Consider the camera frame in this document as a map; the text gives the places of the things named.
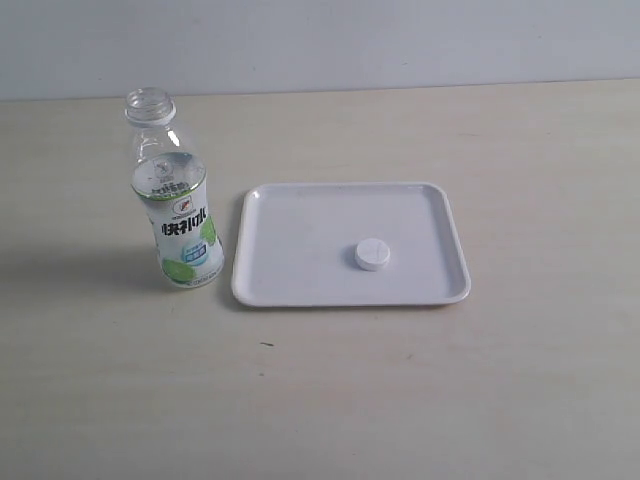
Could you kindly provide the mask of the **white bottle cap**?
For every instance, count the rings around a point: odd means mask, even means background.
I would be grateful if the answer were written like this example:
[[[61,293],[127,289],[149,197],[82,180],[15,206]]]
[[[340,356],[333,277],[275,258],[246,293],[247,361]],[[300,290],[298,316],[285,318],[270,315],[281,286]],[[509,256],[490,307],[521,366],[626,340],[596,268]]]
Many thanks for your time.
[[[354,260],[364,271],[380,271],[388,265],[390,258],[391,249],[381,239],[366,238],[355,246]]]

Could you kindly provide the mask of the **clear plastic lime drink bottle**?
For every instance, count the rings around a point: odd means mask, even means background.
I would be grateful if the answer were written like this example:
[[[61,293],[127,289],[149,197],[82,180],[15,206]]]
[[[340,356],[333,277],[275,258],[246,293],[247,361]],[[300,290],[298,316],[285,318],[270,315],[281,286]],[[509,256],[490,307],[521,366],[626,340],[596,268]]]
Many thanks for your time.
[[[161,271],[180,288],[204,286],[225,261],[209,208],[205,163],[164,90],[130,92],[125,118],[132,127],[131,186],[150,221]]]

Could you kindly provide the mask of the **white plastic tray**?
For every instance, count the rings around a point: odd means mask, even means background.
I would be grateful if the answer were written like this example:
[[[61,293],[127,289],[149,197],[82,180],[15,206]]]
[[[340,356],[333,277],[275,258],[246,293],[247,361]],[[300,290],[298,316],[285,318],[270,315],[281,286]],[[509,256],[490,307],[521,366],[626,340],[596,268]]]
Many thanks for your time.
[[[366,238],[390,247],[384,269],[356,264]],[[231,288],[260,308],[439,306],[464,300],[471,279],[440,187],[280,183],[244,198]]]

